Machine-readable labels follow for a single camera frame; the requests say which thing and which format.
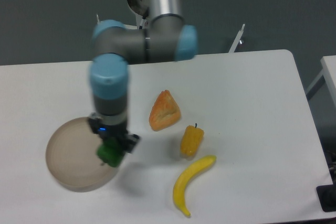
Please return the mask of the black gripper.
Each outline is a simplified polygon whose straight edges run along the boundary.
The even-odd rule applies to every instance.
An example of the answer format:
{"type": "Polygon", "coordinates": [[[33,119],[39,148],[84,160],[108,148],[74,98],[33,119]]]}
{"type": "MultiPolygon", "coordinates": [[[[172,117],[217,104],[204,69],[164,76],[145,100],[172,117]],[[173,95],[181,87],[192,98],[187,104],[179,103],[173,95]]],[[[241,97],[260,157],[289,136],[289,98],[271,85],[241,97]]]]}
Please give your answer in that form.
{"type": "Polygon", "coordinates": [[[118,144],[123,145],[125,152],[132,153],[140,141],[138,135],[128,133],[127,119],[116,125],[107,125],[104,124],[104,121],[99,118],[97,113],[93,112],[88,116],[87,121],[92,133],[98,134],[104,145],[110,145],[110,142],[114,139],[118,144]]]}

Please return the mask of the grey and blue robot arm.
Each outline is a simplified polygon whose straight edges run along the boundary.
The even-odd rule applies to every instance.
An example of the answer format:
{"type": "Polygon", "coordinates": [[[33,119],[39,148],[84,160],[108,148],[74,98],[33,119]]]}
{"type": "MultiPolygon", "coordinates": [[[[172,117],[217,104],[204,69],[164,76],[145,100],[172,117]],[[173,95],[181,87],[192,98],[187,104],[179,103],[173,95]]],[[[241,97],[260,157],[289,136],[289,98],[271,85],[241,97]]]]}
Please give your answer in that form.
{"type": "Polygon", "coordinates": [[[103,20],[93,31],[89,81],[96,111],[89,124],[102,139],[100,152],[129,153],[139,142],[127,130],[128,66],[189,60],[197,53],[197,32],[184,22],[180,0],[148,1],[148,28],[103,20]]]}

